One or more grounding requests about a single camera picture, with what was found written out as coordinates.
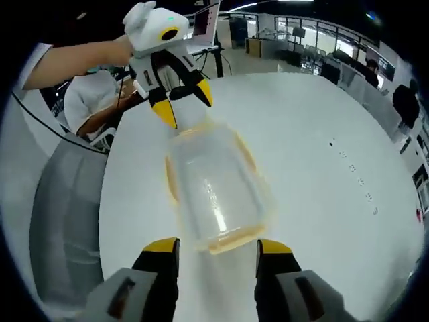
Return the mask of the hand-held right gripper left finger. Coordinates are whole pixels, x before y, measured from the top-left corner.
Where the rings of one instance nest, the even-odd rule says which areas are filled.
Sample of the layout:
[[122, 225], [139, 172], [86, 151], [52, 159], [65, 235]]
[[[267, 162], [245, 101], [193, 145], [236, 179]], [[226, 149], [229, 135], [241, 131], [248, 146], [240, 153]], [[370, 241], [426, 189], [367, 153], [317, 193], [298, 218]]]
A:
[[86, 321], [172, 321], [178, 300], [180, 240], [148, 244], [88, 296]]

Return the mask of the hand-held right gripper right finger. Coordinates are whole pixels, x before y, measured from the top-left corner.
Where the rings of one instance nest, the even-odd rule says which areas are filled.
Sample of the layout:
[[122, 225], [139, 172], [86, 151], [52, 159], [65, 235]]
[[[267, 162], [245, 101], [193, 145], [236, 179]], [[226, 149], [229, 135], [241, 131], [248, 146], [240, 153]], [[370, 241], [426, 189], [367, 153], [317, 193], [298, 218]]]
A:
[[260, 321], [354, 321], [343, 296], [312, 270], [301, 269], [291, 248], [257, 241], [254, 298]]

